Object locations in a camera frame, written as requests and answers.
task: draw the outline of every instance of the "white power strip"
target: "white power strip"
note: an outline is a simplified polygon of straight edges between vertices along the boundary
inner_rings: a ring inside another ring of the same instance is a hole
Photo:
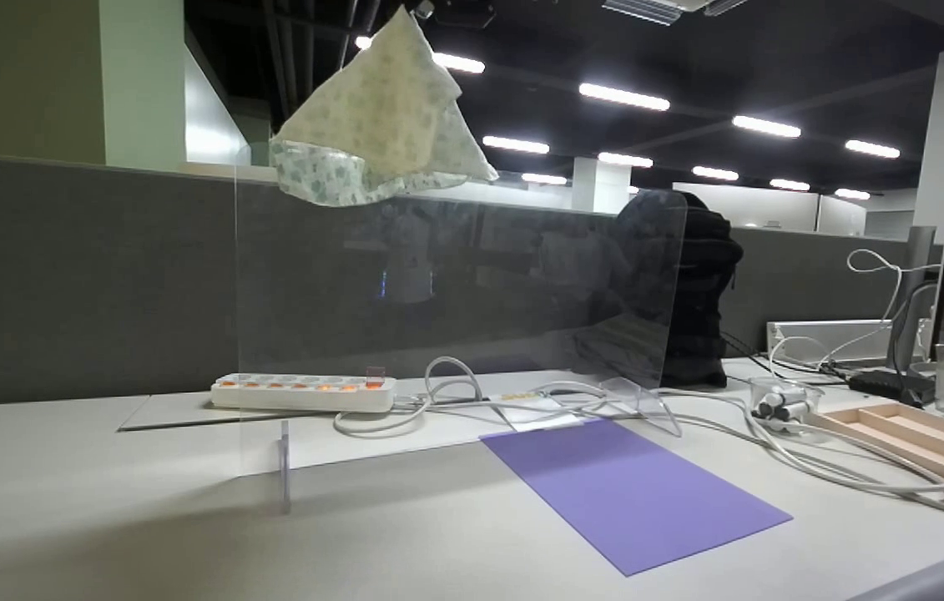
[[[216,407],[253,410],[386,413],[394,406],[392,377],[231,373],[212,384]]]

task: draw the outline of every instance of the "paper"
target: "paper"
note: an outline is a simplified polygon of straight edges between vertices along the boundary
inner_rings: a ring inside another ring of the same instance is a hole
[[[625,577],[791,520],[608,420],[483,444]]]
[[[408,191],[493,181],[461,89],[406,11],[320,85],[270,141],[282,191],[316,205],[368,205]]]
[[[490,396],[495,403],[513,404],[527,408],[495,407],[497,413],[502,414],[509,426],[517,432],[544,430],[548,427],[579,426],[583,420],[571,413],[551,415],[547,411],[563,411],[564,407],[549,396],[539,392],[524,392],[521,395]]]

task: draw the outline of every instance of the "white desk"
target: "white desk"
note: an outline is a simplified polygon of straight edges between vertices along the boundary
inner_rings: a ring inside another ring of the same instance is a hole
[[[869,402],[827,391],[825,408]],[[274,498],[274,475],[235,478],[272,452],[276,423],[116,433],[143,402],[0,406],[0,598],[837,600],[944,558],[944,513],[820,482],[702,427],[674,438],[638,422],[795,520],[624,578],[478,442],[297,469],[293,513],[278,517],[255,506]],[[723,403],[670,403],[741,425]],[[331,442],[313,422],[295,425],[304,452],[360,454],[338,447],[362,441]]]

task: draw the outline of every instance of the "clear acrylic divider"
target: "clear acrylic divider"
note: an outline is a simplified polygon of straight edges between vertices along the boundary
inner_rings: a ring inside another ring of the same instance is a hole
[[[425,369],[441,356],[467,364],[483,396],[613,380],[613,400],[680,434],[650,391],[669,341],[685,201],[644,190],[615,215],[572,209],[593,206],[573,192],[502,174],[334,208],[282,193],[275,171],[235,168],[236,332],[249,380],[229,387],[244,393],[243,473],[261,475],[250,487],[260,508],[296,507],[301,467],[511,432],[493,407],[462,407],[471,386],[440,391],[437,412],[370,434],[339,432],[334,412],[261,408],[306,389],[346,402],[343,388],[360,391],[381,372],[396,379],[394,408],[343,423],[387,427],[422,406]],[[467,379],[452,364],[431,376]]]

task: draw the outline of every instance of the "fluorescent light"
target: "fluorescent light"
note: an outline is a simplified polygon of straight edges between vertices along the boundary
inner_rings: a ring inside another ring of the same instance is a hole
[[[789,179],[773,179],[773,181],[769,182],[769,185],[776,188],[800,191],[800,193],[807,193],[807,191],[809,191],[809,184],[805,182],[792,182]]]
[[[444,66],[444,68],[453,68],[457,71],[468,73],[482,73],[486,68],[482,62],[474,61],[471,58],[455,57],[452,54],[434,53],[434,62]]]
[[[754,132],[762,134],[773,134],[773,136],[782,136],[785,138],[797,138],[802,134],[802,129],[793,125],[783,125],[782,123],[773,123],[764,119],[754,119],[753,117],[735,117],[731,119],[731,124],[742,129],[753,129]]]
[[[353,44],[361,50],[367,50],[371,47],[371,38],[368,38],[367,35],[357,35]],[[482,64],[482,62],[472,60],[471,58],[455,57],[452,56],[452,54],[434,53],[433,57],[434,62],[437,62],[437,64],[444,66],[444,68],[456,69],[457,71],[482,73],[483,69],[487,68],[487,65]]]
[[[739,175],[734,171],[728,171],[726,169],[713,169],[712,167],[695,167],[692,170],[695,175],[700,175],[702,178],[713,178],[713,179],[727,179],[729,182],[735,182],[739,178]]]
[[[616,154],[612,152],[598,153],[598,160],[602,163],[629,164],[632,167],[644,167],[646,169],[654,167],[654,162],[643,156],[631,156],[627,154]]]
[[[854,200],[868,200],[872,198],[872,194],[862,193],[860,190],[848,190],[846,188],[835,190],[835,195],[839,198],[851,198]]]
[[[882,156],[884,159],[898,159],[898,157],[902,156],[902,151],[899,149],[881,147],[879,144],[870,144],[870,142],[862,142],[860,140],[850,140],[846,142],[846,148],[852,149],[854,152]]]
[[[623,90],[613,90],[604,85],[594,85],[593,83],[580,83],[579,92],[583,96],[608,100],[610,103],[621,103],[622,105],[631,105],[636,107],[648,108],[651,110],[669,110],[671,103],[663,98],[655,98],[635,92],[625,92]]]
[[[498,138],[497,136],[483,136],[482,143],[486,144],[487,147],[494,147],[495,149],[515,149],[515,151],[533,152],[535,154],[545,154],[549,152],[548,144],[513,140],[510,138]]]
[[[525,182],[535,182],[536,184],[553,184],[555,186],[564,186],[568,182],[567,179],[562,178],[560,175],[540,175],[540,174],[523,174],[522,179]]]

